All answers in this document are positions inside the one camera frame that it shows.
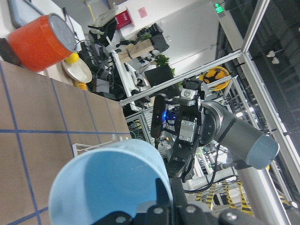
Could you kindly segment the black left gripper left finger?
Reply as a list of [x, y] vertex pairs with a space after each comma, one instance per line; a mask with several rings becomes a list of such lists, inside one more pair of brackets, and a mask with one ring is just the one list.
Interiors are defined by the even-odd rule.
[[156, 184], [156, 208], [162, 208], [170, 210], [170, 199], [164, 186], [162, 180], [160, 178], [155, 179]]

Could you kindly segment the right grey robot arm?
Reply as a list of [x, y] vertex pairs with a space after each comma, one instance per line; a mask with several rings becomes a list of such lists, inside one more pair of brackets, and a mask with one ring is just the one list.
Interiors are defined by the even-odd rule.
[[166, 164], [170, 178], [182, 178], [191, 170], [196, 149], [216, 141], [226, 147], [244, 168], [264, 169], [277, 156], [279, 144], [268, 134], [237, 118], [220, 103], [204, 100], [201, 82], [184, 79], [175, 121], [176, 140]]

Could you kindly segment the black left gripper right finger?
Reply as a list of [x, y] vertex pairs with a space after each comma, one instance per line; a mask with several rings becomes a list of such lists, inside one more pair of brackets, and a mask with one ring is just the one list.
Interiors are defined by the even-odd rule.
[[171, 191], [173, 196], [173, 206], [182, 208], [187, 206], [187, 199], [180, 178], [170, 178]]

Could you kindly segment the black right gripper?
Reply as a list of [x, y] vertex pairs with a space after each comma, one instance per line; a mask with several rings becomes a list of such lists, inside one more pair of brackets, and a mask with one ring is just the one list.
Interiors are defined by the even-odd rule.
[[176, 138], [172, 147], [171, 158], [167, 163], [167, 174], [169, 178], [180, 177], [181, 174], [182, 182], [190, 179], [189, 174], [194, 166], [195, 153], [199, 145], [199, 141], [194, 141], [194, 139], [197, 128], [201, 124], [198, 101], [205, 97], [201, 84], [202, 82], [198, 79], [184, 79], [178, 98], [180, 104], [179, 137]]

